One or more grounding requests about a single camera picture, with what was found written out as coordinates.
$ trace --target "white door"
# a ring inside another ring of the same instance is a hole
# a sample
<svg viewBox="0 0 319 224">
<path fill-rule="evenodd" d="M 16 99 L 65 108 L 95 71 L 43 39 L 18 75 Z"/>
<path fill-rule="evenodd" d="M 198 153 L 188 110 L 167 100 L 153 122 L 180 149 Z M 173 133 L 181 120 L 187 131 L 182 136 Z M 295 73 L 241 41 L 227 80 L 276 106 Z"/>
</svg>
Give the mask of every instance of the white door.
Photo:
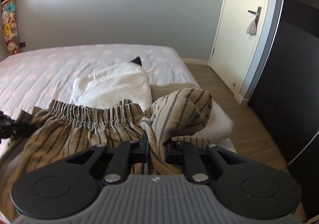
<svg viewBox="0 0 319 224">
<path fill-rule="evenodd" d="M 260 31 L 264 24 L 268 0 L 225 0 L 220 27 L 209 66 L 237 96 L 253 58 Z M 262 7 L 257 36 L 246 34 L 246 29 Z"/>
</svg>

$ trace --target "wooden floor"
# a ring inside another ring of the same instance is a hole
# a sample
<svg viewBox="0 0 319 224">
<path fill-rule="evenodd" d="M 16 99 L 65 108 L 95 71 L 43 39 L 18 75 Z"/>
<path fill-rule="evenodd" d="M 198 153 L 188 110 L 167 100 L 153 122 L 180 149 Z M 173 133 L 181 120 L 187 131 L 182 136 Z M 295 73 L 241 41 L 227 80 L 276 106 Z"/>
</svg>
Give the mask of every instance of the wooden floor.
<svg viewBox="0 0 319 224">
<path fill-rule="evenodd" d="M 234 122 L 231 140 L 237 153 L 288 172 L 287 163 L 280 150 L 253 110 L 247 105 L 240 105 L 228 87 L 208 66 L 187 64 L 187 67 L 201 88 L 212 94 L 213 99 Z M 301 204 L 295 215 L 302 221 L 306 220 Z"/>
</svg>

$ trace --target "white towel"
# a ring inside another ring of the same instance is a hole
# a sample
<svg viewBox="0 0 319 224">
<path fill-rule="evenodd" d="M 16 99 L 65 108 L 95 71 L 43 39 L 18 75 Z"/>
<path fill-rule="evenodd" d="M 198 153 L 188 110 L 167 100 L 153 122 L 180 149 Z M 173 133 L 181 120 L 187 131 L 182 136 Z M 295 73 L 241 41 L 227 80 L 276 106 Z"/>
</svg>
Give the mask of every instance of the white towel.
<svg viewBox="0 0 319 224">
<path fill-rule="evenodd" d="M 143 111 L 152 104 L 147 72 L 132 62 L 75 78 L 72 99 L 75 105 L 97 109 L 111 108 L 123 99 L 139 104 Z"/>
</svg>

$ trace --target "striped fabric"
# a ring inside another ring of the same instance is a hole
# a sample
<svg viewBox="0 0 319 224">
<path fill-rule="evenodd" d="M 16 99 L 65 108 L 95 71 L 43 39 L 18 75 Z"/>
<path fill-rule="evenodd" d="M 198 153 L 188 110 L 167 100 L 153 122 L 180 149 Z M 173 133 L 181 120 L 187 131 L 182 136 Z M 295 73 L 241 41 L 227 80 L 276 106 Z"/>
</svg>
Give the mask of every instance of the striped fabric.
<svg viewBox="0 0 319 224">
<path fill-rule="evenodd" d="M 151 161 L 135 164 L 132 174 L 180 174 L 165 163 L 164 143 L 169 139 L 191 141 L 203 147 L 208 141 L 191 135 L 208 122 L 212 98 L 208 91 L 182 89 L 159 98 L 144 113 L 138 104 L 123 100 L 109 109 L 68 105 L 52 101 L 32 114 L 22 111 L 17 122 L 38 127 L 28 139 L 12 138 L 10 149 L 0 159 L 0 211 L 14 221 L 18 214 L 10 199 L 13 182 L 23 173 L 55 162 L 98 143 L 117 147 L 120 142 L 139 140 L 144 130 L 150 143 Z"/>
</svg>

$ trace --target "round pad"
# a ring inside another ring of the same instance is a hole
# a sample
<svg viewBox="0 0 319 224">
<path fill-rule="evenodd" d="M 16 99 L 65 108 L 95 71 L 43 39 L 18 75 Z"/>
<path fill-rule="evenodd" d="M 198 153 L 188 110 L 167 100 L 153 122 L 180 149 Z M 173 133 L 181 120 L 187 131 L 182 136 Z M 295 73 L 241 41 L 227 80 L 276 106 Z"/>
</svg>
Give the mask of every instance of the round pad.
<svg viewBox="0 0 319 224">
<path fill-rule="evenodd" d="M 74 215 L 93 203 L 95 179 L 81 165 L 54 163 L 22 175 L 11 190 L 17 211 L 31 218 L 53 220 Z"/>
<path fill-rule="evenodd" d="M 242 188 L 247 195 L 256 198 L 268 198 L 275 195 L 279 186 L 273 179 L 264 176 L 253 176 L 242 183 Z"/>
<path fill-rule="evenodd" d="M 288 174 L 259 164 L 229 167 L 216 182 L 217 199 L 229 210 L 255 220 L 272 220 L 292 213 L 301 187 Z"/>
<path fill-rule="evenodd" d="M 70 182 L 59 176 L 48 176 L 39 179 L 33 185 L 34 192 L 44 198 L 55 198 L 62 196 L 70 190 Z"/>
</svg>

